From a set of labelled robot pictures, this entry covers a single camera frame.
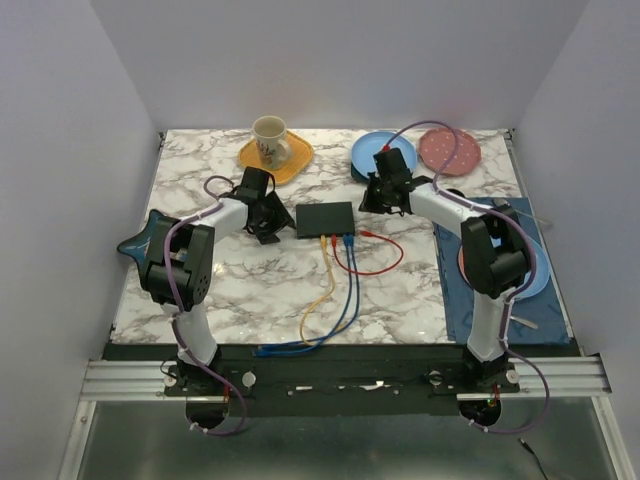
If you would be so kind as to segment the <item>black network switch box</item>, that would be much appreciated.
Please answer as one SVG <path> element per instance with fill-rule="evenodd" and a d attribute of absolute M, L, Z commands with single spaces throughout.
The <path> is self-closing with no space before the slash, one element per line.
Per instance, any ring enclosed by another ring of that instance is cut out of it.
<path fill-rule="evenodd" d="M 312 239 L 353 235 L 355 222 L 351 202 L 299 204 L 296 206 L 296 237 Z"/>

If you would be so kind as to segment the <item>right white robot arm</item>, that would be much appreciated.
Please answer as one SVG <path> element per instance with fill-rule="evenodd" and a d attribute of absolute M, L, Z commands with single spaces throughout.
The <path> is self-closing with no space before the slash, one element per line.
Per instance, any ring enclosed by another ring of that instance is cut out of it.
<path fill-rule="evenodd" d="M 532 242 L 511 210 L 468 200 L 439 188 L 434 179 L 414 178 L 399 149 L 383 148 L 374 162 L 360 211 L 420 216 L 461 241 L 464 272 L 474 290 L 466 348 L 475 358 L 461 365 L 460 379 L 467 389 L 483 391 L 496 380 L 492 361 L 506 352 L 516 290 L 534 277 Z"/>

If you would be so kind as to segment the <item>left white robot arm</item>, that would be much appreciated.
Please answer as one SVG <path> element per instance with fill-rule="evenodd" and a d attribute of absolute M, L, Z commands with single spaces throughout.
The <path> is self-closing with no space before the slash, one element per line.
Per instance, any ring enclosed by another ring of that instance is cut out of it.
<path fill-rule="evenodd" d="M 118 251 L 136 262 L 141 288 L 169 315 L 180 361 L 192 365 L 187 382 L 201 395 L 214 393 L 222 380 L 214 364 L 218 344 L 209 329 L 204 300 L 212 282 L 214 246 L 245 231 L 262 245 L 295 221 L 275 191 L 273 174 L 247 167 L 238 185 L 214 197 L 208 209 L 179 220 L 154 209 L 147 224 Z"/>

